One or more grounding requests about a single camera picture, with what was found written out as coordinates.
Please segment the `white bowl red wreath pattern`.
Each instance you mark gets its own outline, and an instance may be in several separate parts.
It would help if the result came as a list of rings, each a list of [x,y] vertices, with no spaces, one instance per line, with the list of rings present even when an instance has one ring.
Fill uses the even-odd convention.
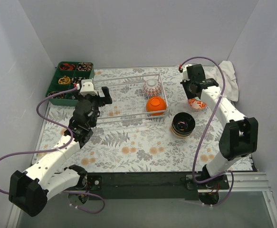
[[[207,108],[207,104],[203,101],[196,101],[194,98],[188,100],[189,107],[195,111],[202,111]]]

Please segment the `white wire dish rack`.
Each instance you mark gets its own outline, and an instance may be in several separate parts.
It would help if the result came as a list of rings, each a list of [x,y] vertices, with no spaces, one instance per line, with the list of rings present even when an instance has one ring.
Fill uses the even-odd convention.
[[[147,97],[143,94],[143,84],[148,79],[158,79],[162,86],[162,92],[159,97],[164,99],[167,108],[165,111],[153,112],[163,112],[162,115],[152,116],[152,112],[146,111],[146,104],[150,97]],[[167,115],[168,102],[162,82],[162,77],[159,72],[150,75],[96,79],[94,81],[94,85],[100,96],[104,96],[102,92],[102,87],[108,87],[110,96],[113,101],[112,104],[107,104],[99,108],[99,124],[110,124],[115,122],[129,122],[138,120],[155,120],[157,118],[162,120]]]

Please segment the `olive tan bowl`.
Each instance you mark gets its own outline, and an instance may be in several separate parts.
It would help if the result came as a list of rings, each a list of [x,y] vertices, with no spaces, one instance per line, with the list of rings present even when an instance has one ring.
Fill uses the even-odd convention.
[[[189,126],[195,128],[194,118],[192,117],[192,115],[186,112],[177,113],[172,120],[172,124],[188,124]]]

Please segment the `white red diamond pattern bowl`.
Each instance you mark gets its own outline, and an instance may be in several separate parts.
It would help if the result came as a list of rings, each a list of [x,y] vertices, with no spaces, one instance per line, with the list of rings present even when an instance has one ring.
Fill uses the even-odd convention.
[[[158,79],[148,79],[143,84],[143,94],[147,97],[160,96],[162,86]]]

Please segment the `black gold pattern bowl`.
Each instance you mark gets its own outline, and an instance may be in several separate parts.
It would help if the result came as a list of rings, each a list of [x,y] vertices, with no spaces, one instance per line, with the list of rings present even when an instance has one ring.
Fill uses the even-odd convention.
[[[188,124],[172,124],[172,131],[175,135],[179,137],[187,137],[194,130],[194,127],[189,126]]]

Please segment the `cream bird pattern bowl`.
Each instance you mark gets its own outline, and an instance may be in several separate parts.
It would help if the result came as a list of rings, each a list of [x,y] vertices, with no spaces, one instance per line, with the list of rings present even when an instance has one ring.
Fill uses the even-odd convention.
[[[172,134],[174,137],[177,137],[177,138],[180,138],[180,139],[185,139],[185,138],[188,138],[190,135],[182,135],[182,134],[178,134],[174,131],[172,131]]]

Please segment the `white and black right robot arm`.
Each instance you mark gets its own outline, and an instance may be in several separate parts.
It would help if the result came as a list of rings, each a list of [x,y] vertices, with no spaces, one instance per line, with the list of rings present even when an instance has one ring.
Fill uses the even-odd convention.
[[[223,96],[223,90],[215,79],[206,78],[202,65],[179,66],[179,72],[183,74],[181,84],[187,98],[197,97],[205,102],[212,110],[212,116],[217,117],[223,127],[219,153],[203,167],[199,177],[192,177],[194,182],[212,189],[218,184],[218,177],[225,174],[234,163],[256,151],[258,121],[238,111]]]

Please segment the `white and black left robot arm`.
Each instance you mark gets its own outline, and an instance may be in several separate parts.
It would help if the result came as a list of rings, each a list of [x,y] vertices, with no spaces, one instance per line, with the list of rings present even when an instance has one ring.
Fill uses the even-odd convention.
[[[39,214],[49,199],[66,189],[87,188],[88,174],[84,168],[72,165],[60,174],[55,172],[90,140],[100,116],[99,108],[112,104],[108,87],[101,89],[103,96],[98,92],[81,90],[69,125],[54,150],[25,171],[12,174],[9,201],[28,215],[34,217]]]

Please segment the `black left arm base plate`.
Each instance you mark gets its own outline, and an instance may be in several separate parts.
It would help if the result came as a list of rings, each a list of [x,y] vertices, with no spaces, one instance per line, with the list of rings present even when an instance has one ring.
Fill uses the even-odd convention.
[[[96,191],[100,190],[102,185],[101,175],[88,174],[86,177],[80,177],[76,185],[66,188],[66,190],[85,190],[85,191]]]

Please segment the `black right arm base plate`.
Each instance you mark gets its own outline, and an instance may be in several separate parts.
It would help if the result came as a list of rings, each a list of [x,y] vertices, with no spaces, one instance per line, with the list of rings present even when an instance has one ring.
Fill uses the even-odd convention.
[[[227,175],[219,176],[211,181],[206,183],[196,183],[192,179],[192,175],[186,175],[185,183],[187,185],[187,189],[189,190],[228,190],[229,182]]]

